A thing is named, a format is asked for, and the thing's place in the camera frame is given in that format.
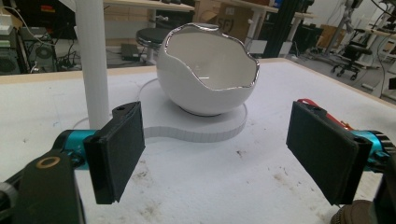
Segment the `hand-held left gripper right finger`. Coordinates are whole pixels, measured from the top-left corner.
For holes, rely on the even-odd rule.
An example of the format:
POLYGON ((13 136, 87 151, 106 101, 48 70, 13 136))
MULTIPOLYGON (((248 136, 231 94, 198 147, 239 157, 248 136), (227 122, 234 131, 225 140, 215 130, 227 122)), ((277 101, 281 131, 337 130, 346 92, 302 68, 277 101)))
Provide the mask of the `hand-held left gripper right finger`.
POLYGON ((314 105, 293 102, 286 144, 331 204, 353 201, 372 142, 314 105))

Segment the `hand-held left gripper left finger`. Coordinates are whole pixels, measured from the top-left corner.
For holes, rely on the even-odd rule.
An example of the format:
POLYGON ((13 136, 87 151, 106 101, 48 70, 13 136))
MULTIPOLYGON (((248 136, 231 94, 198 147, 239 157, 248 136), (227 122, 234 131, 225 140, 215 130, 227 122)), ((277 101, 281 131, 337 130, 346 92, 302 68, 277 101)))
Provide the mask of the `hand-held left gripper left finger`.
POLYGON ((95 200, 119 202, 145 149, 141 103, 113 109, 113 118, 83 140, 95 200))

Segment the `white eggshell bowl silver rim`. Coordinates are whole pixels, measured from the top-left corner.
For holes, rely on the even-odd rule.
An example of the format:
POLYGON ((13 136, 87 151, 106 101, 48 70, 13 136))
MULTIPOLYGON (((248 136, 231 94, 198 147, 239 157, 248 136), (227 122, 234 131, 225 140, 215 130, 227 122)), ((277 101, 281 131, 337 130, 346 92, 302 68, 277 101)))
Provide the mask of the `white eggshell bowl silver rim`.
POLYGON ((239 39, 216 25, 195 22, 166 36, 156 67, 171 101, 200 116, 216 116, 242 105, 260 73, 260 63, 239 39))

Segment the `brown rough object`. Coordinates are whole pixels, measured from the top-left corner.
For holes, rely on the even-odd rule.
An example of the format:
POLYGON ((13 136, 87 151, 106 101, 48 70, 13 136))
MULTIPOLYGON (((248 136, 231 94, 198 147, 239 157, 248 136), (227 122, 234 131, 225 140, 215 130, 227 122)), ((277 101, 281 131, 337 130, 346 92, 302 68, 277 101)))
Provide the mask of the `brown rough object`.
POLYGON ((330 224, 371 224, 371 204, 370 201, 357 200, 344 205, 332 216, 330 224))

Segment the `white stand with pole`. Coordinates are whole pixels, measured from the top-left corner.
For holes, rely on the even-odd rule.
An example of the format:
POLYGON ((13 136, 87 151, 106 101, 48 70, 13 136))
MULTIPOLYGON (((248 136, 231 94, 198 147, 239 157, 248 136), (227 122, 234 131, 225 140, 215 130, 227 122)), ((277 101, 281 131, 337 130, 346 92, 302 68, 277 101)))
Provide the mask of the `white stand with pole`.
MULTIPOLYGON (((103 0, 72 0, 88 108, 89 127, 100 129, 110 120, 103 0)), ((210 118, 167 109, 158 126, 146 127, 144 135, 170 137, 195 143, 212 143, 237 136, 248 120, 245 105, 233 112, 210 118)))

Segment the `black flat box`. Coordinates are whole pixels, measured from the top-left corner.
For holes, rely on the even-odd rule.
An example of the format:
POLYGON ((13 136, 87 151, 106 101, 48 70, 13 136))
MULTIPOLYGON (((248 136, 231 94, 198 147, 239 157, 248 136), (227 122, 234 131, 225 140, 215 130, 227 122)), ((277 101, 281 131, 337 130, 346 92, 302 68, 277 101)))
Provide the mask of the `black flat box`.
POLYGON ((139 50, 134 44, 122 44, 120 54, 124 61, 138 62, 140 60, 139 50))

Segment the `black office chair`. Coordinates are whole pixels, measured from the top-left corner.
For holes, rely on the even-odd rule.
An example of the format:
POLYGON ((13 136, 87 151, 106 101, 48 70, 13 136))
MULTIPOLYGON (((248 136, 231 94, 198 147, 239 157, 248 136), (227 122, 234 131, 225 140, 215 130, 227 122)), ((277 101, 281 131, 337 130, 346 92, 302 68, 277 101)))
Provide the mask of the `black office chair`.
POLYGON ((373 52, 370 49, 367 49, 367 45, 363 43, 359 43, 354 41, 354 38, 358 34, 363 34, 363 29, 355 29, 353 36, 350 38, 348 44, 344 48, 343 57, 348 59, 348 63, 338 63, 336 64, 331 73, 333 74, 337 68, 340 68, 340 71, 336 74, 338 77, 343 75, 345 71, 353 72, 353 75, 350 77, 351 80, 355 80, 360 72, 360 69, 355 66, 355 62, 359 59, 361 55, 372 55, 373 52))

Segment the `black round stool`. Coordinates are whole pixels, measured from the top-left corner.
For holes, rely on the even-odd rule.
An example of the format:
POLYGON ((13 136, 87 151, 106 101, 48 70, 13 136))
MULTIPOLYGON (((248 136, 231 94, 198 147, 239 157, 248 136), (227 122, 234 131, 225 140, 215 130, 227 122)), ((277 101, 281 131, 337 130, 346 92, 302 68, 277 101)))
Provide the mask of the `black round stool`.
POLYGON ((164 28, 145 28, 136 32, 136 42, 148 50, 145 59, 146 63, 155 63, 154 51, 161 47, 162 42, 169 33, 170 30, 164 28))

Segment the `black computer tower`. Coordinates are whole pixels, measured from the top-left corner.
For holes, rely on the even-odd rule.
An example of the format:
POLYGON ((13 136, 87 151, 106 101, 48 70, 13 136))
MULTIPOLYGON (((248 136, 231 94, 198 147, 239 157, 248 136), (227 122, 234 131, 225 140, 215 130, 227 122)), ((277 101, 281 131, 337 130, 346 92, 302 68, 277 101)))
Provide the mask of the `black computer tower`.
POLYGON ((22 27, 19 30, 30 73, 57 71, 56 53, 50 34, 44 27, 22 27))

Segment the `black metal column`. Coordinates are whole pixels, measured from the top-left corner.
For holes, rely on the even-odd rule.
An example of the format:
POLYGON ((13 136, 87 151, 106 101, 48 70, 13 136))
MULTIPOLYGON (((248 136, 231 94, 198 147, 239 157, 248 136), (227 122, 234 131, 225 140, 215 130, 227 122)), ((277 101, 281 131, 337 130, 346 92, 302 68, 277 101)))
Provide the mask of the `black metal column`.
POLYGON ((276 58, 278 56, 299 4, 300 0, 283 0, 277 12, 274 30, 268 38, 262 55, 264 58, 276 58))

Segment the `cardboard box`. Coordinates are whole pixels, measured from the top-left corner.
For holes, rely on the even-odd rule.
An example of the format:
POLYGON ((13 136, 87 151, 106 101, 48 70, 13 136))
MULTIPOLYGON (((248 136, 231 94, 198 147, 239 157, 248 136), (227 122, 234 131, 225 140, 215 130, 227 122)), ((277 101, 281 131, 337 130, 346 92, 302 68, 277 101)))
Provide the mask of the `cardboard box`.
POLYGON ((252 16, 253 11, 250 8, 221 3, 216 25, 224 34, 244 42, 250 26, 248 21, 252 16))

